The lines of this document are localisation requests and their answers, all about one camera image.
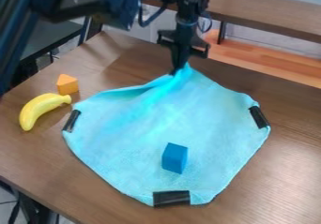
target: wooden shelf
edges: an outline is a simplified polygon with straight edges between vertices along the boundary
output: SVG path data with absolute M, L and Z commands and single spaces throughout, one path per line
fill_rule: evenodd
M 321 88 L 320 60 L 231 39 L 218 45 L 218 33 L 218 30 L 212 30 L 206 35 L 205 40 L 211 45 L 208 58 Z
M 158 0 L 145 3 L 161 5 Z M 214 20 L 321 43 L 319 5 L 296 0 L 210 0 L 207 11 Z

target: black clip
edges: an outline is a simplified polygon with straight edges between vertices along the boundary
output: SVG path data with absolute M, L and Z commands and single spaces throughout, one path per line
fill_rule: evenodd
M 249 108 L 250 113 L 259 129 L 269 126 L 267 118 L 263 115 L 261 109 L 257 106 Z
M 153 193 L 154 207 L 167 205 L 191 204 L 190 192 L 188 190 L 160 191 Z
M 81 114 L 80 111 L 78 111 L 78 110 L 73 110 L 73 111 L 71 112 L 71 115 L 70 115 L 68 121 L 66 122 L 63 130 L 66 130 L 67 132 L 70 132 L 70 133 L 71 133 L 72 130 L 73 130 L 73 126 L 75 125 L 75 122 L 77 121 L 77 119 L 78 119 L 78 117 L 79 117 L 80 114 Z

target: wooden board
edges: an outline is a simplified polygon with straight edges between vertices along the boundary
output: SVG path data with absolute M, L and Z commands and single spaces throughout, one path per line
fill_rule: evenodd
M 61 73 L 79 80 L 74 101 L 142 84 L 171 69 L 170 53 L 131 37 L 99 34 L 7 93 L 0 102 L 0 176 L 54 211 L 84 224 L 321 222 L 321 90 L 212 60 L 191 59 L 212 80 L 259 101 L 270 137 L 212 203 L 153 209 L 122 195 L 75 157 L 62 136 L 70 106 L 23 132 L 30 98 L 56 92 Z
M 211 45 L 208 58 L 321 88 L 321 60 L 231 39 L 218 45 L 218 33 L 211 30 L 206 34 L 205 40 Z
M 158 0 L 145 3 L 161 5 Z M 214 20 L 321 43 L 321 6 L 316 4 L 296 0 L 210 0 L 207 11 Z

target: toy block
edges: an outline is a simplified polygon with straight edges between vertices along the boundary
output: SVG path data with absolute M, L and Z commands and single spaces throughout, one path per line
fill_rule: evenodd
M 60 95 L 68 95 L 78 92 L 78 80 L 66 74 L 61 74 L 59 76 L 56 85 Z
M 161 166 L 171 172 L 181 174 L 187 162 L 188 148 L 168 143 L 161 157 Z

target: banana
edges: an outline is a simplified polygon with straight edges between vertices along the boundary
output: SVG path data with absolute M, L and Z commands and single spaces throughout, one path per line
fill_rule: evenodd
M 47 93 L 33 98 L 23 106 L 20 112 L 20 126 L 25 131 L 31 130 L 42 114 L 59 107 L 63 103 L 71 103 L 70 95 L 60 96 L 54 93 Z

